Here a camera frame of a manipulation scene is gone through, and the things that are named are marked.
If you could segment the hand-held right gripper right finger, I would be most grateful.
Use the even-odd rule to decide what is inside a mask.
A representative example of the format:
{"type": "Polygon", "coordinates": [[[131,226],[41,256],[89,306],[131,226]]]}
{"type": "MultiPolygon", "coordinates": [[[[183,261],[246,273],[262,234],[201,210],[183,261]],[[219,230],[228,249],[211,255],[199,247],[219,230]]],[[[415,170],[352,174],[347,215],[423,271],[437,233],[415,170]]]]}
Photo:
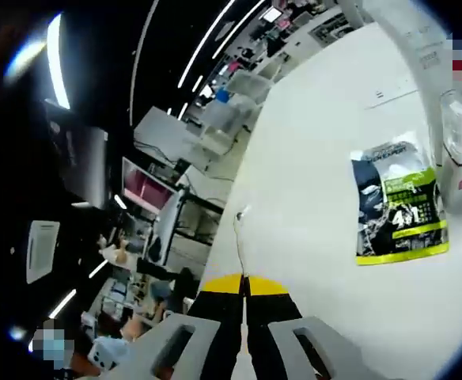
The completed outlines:
{"type": "Polygon", "coordinates": [[[367,379],[360,350],[332,327],[304,317],[289,292],[259,276],[245,280],[248,350],[258,379],[367,379]]]}

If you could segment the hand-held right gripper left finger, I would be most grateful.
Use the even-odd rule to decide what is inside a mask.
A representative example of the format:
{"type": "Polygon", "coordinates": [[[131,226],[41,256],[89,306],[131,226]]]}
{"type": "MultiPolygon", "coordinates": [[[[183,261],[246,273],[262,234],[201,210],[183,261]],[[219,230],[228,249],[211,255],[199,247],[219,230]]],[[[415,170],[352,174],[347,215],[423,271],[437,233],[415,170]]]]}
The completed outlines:
{"type": "Polygon", "coordinates": [[[242,275],[205,282],[186,314],[139,337],[109,379],[231,379],[241,344],[242,275]]]}

